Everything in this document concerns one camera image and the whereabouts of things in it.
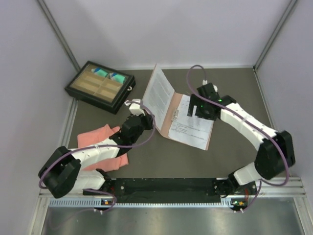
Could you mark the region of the beige paper folder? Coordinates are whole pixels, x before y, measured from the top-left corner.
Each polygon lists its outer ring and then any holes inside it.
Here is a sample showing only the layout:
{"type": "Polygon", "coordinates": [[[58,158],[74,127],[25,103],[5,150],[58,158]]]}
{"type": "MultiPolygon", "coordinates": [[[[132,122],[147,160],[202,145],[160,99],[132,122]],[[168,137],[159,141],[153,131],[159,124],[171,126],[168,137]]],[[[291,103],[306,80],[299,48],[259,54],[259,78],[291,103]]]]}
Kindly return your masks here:
{"type": "Polygon", "coordinates": [[[165,120],[163,122],[163,126],[162,126],[160,131],[156,128],[158,130],[158,132],[165,138],[170,139],[168,137],[168,133],[169,133],[169,129],[170,129],[171,124],[172,124],[171,118],[172,118],[173,110],[179,106],[179,103],[181,101],[182,96],[183,96],[183,94],[176,93],[176,91],[174,92],[174,95],[173,95],[173,98],[171,100],[170,106],[168,108],[165,120]]]}

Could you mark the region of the white table form sheet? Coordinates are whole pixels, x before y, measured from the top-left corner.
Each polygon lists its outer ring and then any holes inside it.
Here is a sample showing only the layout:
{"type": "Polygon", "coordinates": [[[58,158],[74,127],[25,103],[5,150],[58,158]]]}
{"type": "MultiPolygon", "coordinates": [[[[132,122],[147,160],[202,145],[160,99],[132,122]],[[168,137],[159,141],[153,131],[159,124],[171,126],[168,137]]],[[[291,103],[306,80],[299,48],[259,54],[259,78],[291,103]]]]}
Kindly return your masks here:
{"type": "Polygon", "coordinates": [[[195,115],[189,117],[190,97],[183,95],[178,106],[178,115],[172,121],[168,137],[174,141],[207,150],[213,130],[214,121],[199,118],[195,115]]]}

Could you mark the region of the white text document sheet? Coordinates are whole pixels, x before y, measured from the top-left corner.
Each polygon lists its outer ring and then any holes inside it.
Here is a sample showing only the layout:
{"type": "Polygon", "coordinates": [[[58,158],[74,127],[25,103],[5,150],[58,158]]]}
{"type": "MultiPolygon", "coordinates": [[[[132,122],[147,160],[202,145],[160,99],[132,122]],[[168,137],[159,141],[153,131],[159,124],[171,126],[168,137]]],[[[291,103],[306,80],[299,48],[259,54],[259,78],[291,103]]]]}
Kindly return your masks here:
{"type": "Polygon", "coordinates": [[[156,64],[142,98],[142,102],[154,115],[156,128],[159,131],[163,126],[174,92],[175,90],[164,72],[160,66],[156,64]]]}

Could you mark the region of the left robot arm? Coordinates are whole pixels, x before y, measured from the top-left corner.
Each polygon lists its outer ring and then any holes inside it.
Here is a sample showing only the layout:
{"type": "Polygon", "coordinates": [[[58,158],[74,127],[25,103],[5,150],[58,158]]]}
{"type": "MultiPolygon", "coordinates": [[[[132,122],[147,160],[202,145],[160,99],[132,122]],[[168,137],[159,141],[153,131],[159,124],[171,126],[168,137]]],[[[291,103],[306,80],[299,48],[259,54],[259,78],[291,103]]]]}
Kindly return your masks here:
{"type": "Polygon", "coordinates": [[[120,157],[137,147],[136,141],[145,130],[155,130],[154,116],[130,115],[119,131],[102,142],[76,149],[58,147],[38,173],[39,187],[49,190],[56,199],[70,193],[88,194],[89,190],[108,193],[111,183],[104,170],[86,171],[86,167],[120,157]]]}

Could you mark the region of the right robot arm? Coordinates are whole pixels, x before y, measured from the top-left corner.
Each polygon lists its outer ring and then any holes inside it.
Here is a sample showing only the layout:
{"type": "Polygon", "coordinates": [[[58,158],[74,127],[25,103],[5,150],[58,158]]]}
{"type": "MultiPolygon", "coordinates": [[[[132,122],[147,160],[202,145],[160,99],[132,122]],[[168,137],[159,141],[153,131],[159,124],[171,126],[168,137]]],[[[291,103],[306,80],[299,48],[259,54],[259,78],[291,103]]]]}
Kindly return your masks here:
{"type": "Polygon", "coordinates": [[[221,97],[217,87],[206,80],[197,88],[197,93],[191,95],[187,115],[206,120],[219,119],[242,134],[257,150],[252,163],[216,183],[216,192],[222,197],[241,193],[251,182],[270,180],[295,164],[289,132],[278,132],[265,126],[247,113],[232,97],[221,97]]]}

